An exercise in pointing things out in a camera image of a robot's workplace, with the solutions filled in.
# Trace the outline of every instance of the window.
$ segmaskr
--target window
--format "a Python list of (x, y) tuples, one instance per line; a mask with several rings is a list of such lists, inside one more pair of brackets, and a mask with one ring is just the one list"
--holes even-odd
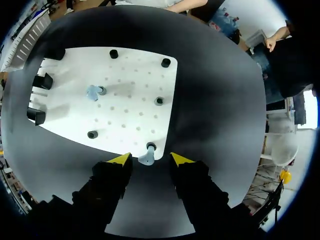
[(298, 129), (316, 129), (318, 127), (318, 103), (312, 90), (304, 91), (304, 107), (306, 123), (298, 125)]

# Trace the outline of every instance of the blue plastic part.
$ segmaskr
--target blue plastic part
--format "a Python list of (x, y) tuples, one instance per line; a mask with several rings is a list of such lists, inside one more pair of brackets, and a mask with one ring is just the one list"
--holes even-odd
[(155, 162), (155, 147), (149, 146), (146, 154), (143, 156), (140, 156), (138, 158), (138, 162), (143, 165), (147, 165), (147, 166), (151, 166), (152, 164), (154, 164), (154, 162)]
[(101, 95), (103, 92), (105, 92), (105, 89), (102, 88), (101, 86), (90, 85), (86, 89), (86, 96), (92, 101), (97, 101), (98, 94)]

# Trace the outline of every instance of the white chair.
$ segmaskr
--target white chair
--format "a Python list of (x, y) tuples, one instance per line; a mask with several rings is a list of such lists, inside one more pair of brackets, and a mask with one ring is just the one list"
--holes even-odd
[(284, 167), (297, 156), (299, 146), (294, 133), (266, 133), (266, 136), (278, 136), (271, 148), (271, 155), (261, 154), (262, 159), (272, 160), (277, 166)]

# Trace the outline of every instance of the black shirt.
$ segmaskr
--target black shirt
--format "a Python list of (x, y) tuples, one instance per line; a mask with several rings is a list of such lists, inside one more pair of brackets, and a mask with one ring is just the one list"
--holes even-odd
[(295, 31), (288, 24), (287, 26), (292, 37), (277, 41), (272, 52), (267, 48), (265, 52), (273, 77), (284, 98), (299, 94), (314, 81), (312, 63), (304, 56), (306, 51), (312, 51), (312, 47), (303, 49)]

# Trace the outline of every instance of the wall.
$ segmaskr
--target wall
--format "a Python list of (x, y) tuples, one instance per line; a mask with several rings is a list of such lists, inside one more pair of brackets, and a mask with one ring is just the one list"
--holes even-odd
[[(284, 191), (281, 194), (279, 205), (281, 206), (278, 212), (278, 219), (286, 211), (291, 204), (297, 191), (299, 190), (301, 183), (303, 182), (305, 175), (308, 171), (310, 158), (314, 149), (314, 143), (316, 140), (316, 130), (298, 130), (297, 140), (299, 144), (299, 150), (296, 155), (294, 165), (290, 167), (289, 171), (292, 175), (292, 180), (288, 184), (284, 185)], [(265, 231), (268, 231), (275, 224), (275, 211), (273, 210), (269, 214), (269, 219), (262, 227)]]
[(225, 0), (221, 8), (239, 17), (239, 30), (246, 40), (262, 29), (267, 37), (286, 25), (286, 17), (272, 0)]

